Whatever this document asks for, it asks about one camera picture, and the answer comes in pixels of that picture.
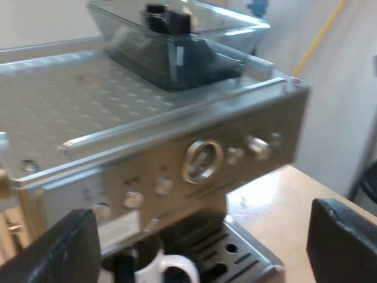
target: bean hopper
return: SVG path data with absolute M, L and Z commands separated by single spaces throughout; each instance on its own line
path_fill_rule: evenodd
M 104 258 L 159 233 L 203 282 L 283 282 L 226 203 L 295 156 L 309 90 L 249 55 L 269 24 L 192 0 L 88 10 L 103 47 L 63 42 L 0 65 L 2 257 L 92 208 Z

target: white wall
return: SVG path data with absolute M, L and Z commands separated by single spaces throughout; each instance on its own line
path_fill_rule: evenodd
M 251 2 L 212 1 L 243 12 L 249 12 L 245 6 Z M 272 28 L 258 56 L 292 73 L 339 1 L 270 0 L 266 18 Z M 3 1 L 0 48 L 99 35 L 85 3 Z M 345 196 L 363 164 L 377 105 L 371 66 L 377 54 L 376 15 L 375 0 L 350 0 L 302 74 L 313 93 L 295 165 Z
M 87 0 L 3 0 L 0 49 L 100 35 L 86 11 Z

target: wooden countertop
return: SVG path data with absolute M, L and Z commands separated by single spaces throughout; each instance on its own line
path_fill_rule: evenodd
M 312 200 L 335 198 L 366 219 L 377 218 L 292 166 L 232 192 L 229 214 L 284 263 L 286 283 L 315 283 L 306 254 Z

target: white mug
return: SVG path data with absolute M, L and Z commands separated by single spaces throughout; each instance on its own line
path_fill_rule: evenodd
M 163 283 L 164 272 L 170 267 L 184 271 L 191 283 L 200 283 L 195 264 L 181 255 L 165 255 L 164 247 L 158 236 L 152 236 L 135 246 L 138 253 L 138 270 L 135 283 Z M 113 283 L 112 273 L 102 270 L 98 283 Z

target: mug handle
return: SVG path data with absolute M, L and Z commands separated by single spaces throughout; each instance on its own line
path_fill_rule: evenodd
M 199 272 L 191 260 L 181 255 L 164 255 L 160 263 L 160 271 L 165 272 L 169 267 L 176 267 L 188 275 L 191 283 L 200 283 Z

